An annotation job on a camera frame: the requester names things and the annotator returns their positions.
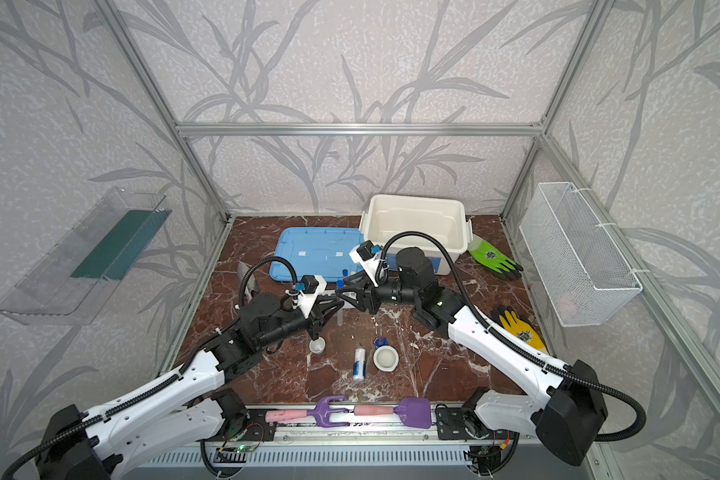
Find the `red marble surface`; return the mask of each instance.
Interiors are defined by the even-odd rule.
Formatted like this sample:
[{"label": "red marble surface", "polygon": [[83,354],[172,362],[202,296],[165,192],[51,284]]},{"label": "red marble surface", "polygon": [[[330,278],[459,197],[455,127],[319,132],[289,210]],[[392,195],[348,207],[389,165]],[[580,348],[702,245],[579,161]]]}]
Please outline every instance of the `red marble surface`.
[{"label": "red marble surface", "polygon": [[[510,249],[497,216],[472,216],[472,230],[502,252]],[[209,338],[214,329],[232,321],[230,306],[237,303],[240,283],[237,264],[254,264],[274,254],[280,233],[289,226],[356,227],[358,216],[238,217],[221,253],[197,314],[184,339],[177,365],[188,352]],[[504,282],[488,269],[462,254],[456,262],[458,273],[474,304],[483,312],[496,305],[512,305],[525,314],[539,332],[537,321],[521,280]],[[269,267],[256,273],[262,292],[282,294],[285,285],[269,278]],[[438,276],[444,286],[456,288],[452,276]],[[429,332],[411,315],[410,306],[385,306],[375,316],[354,309],[344,310],[344,323],[336,318],[322,332],[326,350],[311,354],[306,333],[284,341],[277,353],[265,356],[259,365],[232,381],[231,387],[246,403],[314,402],[331,394],[345,394],[355,402],[394,402],[406,396],[431,401],[464,401],[478,386],[490,386],[502,393],[521,393],[511,380],[466,348]],[[371,357],[373,341],[385,336],[400,355],[398,368],[380,372]],[[364,382],[352,381],[355,348],[368,352]]]}]

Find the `robotic arm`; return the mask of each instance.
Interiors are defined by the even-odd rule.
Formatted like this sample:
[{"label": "robotic arm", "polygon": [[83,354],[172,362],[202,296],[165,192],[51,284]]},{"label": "robotic arm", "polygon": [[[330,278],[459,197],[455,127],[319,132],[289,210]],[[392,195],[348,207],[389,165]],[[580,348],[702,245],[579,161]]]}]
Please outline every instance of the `robotic arm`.
[{"label": "robotic arm", "polygon": [[[387,249],[403,236],[430,240],[451,267],[458,291],[439,285],[432,262],[416,247],[396,255],[399,276],[388,277]],[[581,360],[568,366],[545,355],[497,326],[468,298],[450,256],[429,235],[404,232],[384,247],[361,244],[350,252],[363,272],[347,277],[336,296],[321,295],[326,282],[303,276],[287,260],[270,256],[255,264],[241,282],[239,298],[250,274],[260,265],[278,261],[288,267],[294,283],[294,307],[288,296],[271,293],[242,305],[240,316],[194,351],[189,360],[152,382],[103,405],[79,412],[75,406],[58,411],[49,421],[38,447],[14,462],[3,474],[11,480],[20,466],[36,459],[40,478],[88,480],[121,478],[126,472],[161,453],[198,438],[218,434],[231,437],[250,424],[245,405],[231,390],[186,409],[183,405],[218,389],[261,361],[268,345],[306,330],[313,340],[334,313],[350,302],[360,311],[378,312],[384,302],[410,304],[413,316],[430,330],[476,352],[514,380],[527,395],[506,395],[478,389],[462,405],[465,424],[476,438],[506,429],[534,435],[558,458],[578,466],[592,442],[628,438],[642,429],[646,415],[628,395],[598,383],[595,371]],[[603,394],[630,405],[636,413],[632,426],[620,432],[598,434],[607,410]]]}]

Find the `glove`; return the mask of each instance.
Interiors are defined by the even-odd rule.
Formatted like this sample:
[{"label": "glove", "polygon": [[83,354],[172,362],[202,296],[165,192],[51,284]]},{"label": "glove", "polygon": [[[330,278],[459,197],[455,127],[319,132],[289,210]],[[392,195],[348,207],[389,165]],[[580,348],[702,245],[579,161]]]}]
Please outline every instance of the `glove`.
[{"label": "glove", "polygon": [[500,322],[501,326],[512,335],[515,335],[536,350],[549,355],[547,347],[544,342],[541,341],[539,334],[526,323],[528,319],[518,317],[518,313],[515,312],[511,306],[497,306],[490,312],[490,318],[496,323]]},{"label": "glove", "polygon": [[502,280],[517,280],[523,267],[502,254],[495,246],[475,235],[468,246],[469,253],[479,264]]}]

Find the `green mat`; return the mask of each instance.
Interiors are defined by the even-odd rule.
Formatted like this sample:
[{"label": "green mat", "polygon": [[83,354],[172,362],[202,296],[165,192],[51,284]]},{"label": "green mat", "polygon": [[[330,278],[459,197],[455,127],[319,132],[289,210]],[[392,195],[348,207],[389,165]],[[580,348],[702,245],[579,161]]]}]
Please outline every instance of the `green mat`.
[{"label": "green mat", "polygon": [[85,257],[73,278],[122,280],[170,215],[170,210],[128,210]]}]

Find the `yellow glove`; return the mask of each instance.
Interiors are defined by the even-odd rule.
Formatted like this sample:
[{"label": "yellow glove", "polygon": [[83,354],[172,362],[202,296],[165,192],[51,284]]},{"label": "yellow glove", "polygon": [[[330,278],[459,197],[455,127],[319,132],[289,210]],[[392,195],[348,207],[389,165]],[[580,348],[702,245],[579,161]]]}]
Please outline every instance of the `yellow glove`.
[{"label": "yellow glove", "polygon": [[490,316],[494,321],[498,319],[498,321],[501,322],[501,326],[512,335],[515,335],[536,350],[549,355],[547,347],[544,345],[544,342],[541,341],[539,334],[524,320],[520,320],[517,312],[515,312],[511,306],[504,307],[499,305],[490,312]]}]

